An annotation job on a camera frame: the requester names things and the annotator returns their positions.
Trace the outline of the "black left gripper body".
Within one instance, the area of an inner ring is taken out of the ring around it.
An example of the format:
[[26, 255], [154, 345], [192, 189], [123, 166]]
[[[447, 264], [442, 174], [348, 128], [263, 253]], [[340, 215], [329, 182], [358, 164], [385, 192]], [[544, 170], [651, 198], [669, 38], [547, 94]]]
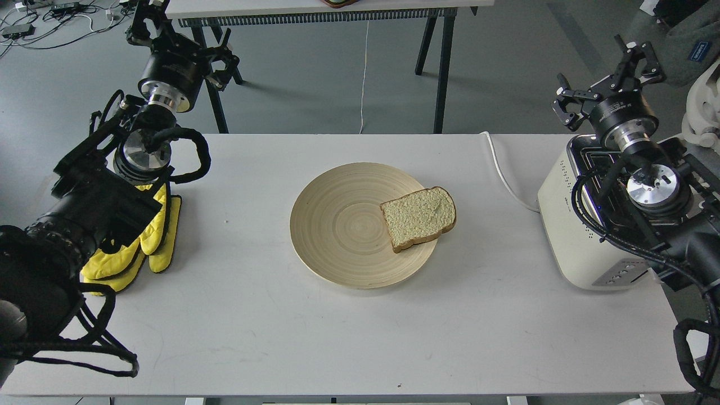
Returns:
[[172, 113], [193, 110], [203, 84], [200, 46], [182, 34], [157, 36], [137, 87], [149, 105]]

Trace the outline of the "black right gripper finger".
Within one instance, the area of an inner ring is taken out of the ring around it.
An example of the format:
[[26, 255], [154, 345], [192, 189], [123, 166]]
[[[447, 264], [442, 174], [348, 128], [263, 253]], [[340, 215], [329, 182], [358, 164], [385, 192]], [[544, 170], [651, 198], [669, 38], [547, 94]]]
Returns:
[[604, 82], [605, 77], [587, 90], [572, 89], [563, 73], [558, 73], [556, 79], [558, 79], [560, 87], [556, 90], [556, 98], [551, 106], [561, 124], [569, 131], [576, 132], [583, 122], [587, 121], [591, 123], [592, 133], [599, 133], [596, 124], [591, 122], [590, 115], [592, 110], [604, 99], [601, 83]]
[[667, 75], [650, 42], [625, 43], [619, 34], [615, 42], [623, 52], [622, 59], [610, 75], [610, 90], [615, 93], [638, 91], [650, 84], [665, 82]]

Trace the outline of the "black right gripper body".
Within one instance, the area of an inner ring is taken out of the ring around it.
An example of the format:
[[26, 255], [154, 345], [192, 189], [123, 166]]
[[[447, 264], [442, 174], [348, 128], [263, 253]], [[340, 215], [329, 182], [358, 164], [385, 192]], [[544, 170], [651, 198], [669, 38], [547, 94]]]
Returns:
[[658, 130], [659, 120], [640, 91], [622, 92], [602, 100], [588, 118], [607, 150], [636, 154], [653, 148], [650, 137]]

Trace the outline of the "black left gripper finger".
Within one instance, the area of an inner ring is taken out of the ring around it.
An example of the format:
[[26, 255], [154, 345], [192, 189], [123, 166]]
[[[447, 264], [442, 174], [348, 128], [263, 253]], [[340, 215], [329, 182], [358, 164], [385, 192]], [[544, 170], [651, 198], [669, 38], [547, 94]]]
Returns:
[[127, 43], [133, 46], [151, 47], [151, 31], [147, 22], [151, 21], [157, 31], [160, 23], [167, 18], [165, 10], [168, 5], [169, 1], [137, 1], [133, 21], [126, 30]]
[[[213, 87], [219, 91], [225, 90], [231, 79], [236, 84], [241, 84], [240, 58], [232, 53], [231, 46], [229, 46], [230, 37], [231, 28], [225, 28], [221, 36], [219, 36], [218, 46], [213, 48], [204, 47], [198, 51], [198, 59], [208, 70], [204, 76], [205, 79], [211, 82]], [[212, 64], [218, 61], [224, 63], [224, 69], [213, 69]]]

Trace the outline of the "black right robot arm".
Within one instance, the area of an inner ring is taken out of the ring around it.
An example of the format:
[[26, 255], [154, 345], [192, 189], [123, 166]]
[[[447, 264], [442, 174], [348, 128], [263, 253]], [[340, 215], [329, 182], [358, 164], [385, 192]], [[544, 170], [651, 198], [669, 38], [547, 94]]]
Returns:
[[622, 291], [651, 275], [674, 291], [693, 286], [707, 320], [673, 331], [695, 403], [713, 398], [718, 371], [718, 176], [676, 137], [653, 141], [658, 118], [643, 87], [666, 79], [651, 43], [615, 36], [622, 59], [587, 89], [558, 75], [552, 108], [574, 136], [538, 190], [543, 226], [565, 279]]

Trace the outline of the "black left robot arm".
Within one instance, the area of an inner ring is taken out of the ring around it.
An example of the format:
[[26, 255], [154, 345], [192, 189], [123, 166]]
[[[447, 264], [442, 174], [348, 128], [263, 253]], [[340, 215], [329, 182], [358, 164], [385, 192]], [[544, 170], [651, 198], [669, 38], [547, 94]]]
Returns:
[[115, 254], [139, 240], [160, 218], [160, 190], [204, 177], [211, 166], [200, 132], [180, 127], [177, 115], [195, 107], [208, 88], [218, 128], [227, 125], [218, 92], [241, 84], [230, 30], [213, 23], [218, 45], [208, 48], [201, 26], [193, 38], [177, 33], [165, 15], [167, 1], [140, 1], [126, 32], [129, 44], [151, 54], [137, 88], [115, 92], [115, 113], [93, 113], [88, 137], [54, 171], [57, 204], [26, 228], [2, 226], [2, 381], [17, 364], [67, 365], [41, 352], [116, 356], [129, 371], [85, 367], [117, 377], [135, 377], [137, 356], [106, 329], [115, 309], [110, 286], [83, 282], [80, 270], [97, 252]]

